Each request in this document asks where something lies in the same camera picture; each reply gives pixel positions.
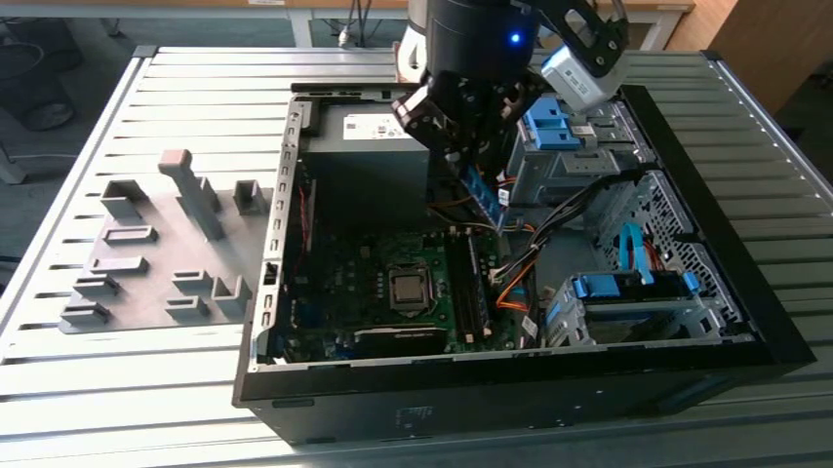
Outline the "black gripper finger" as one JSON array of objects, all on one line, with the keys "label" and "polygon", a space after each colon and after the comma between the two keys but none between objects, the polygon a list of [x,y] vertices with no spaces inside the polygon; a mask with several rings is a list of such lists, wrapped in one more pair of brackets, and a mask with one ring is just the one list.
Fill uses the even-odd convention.
[{"label": "black gripper finger", "polygon": [[452,72],[424,72],[418,89],[395,100],[402,129],[450,166],[470,166],[479,121],[478,82]]},{"label": "black gripper finger", "polygon": [[517,124],[547,90],[542,77],[523,77],[511,85],[498,86],[491,94],[481,127],[481,167],[501,169],[509,159]]}]

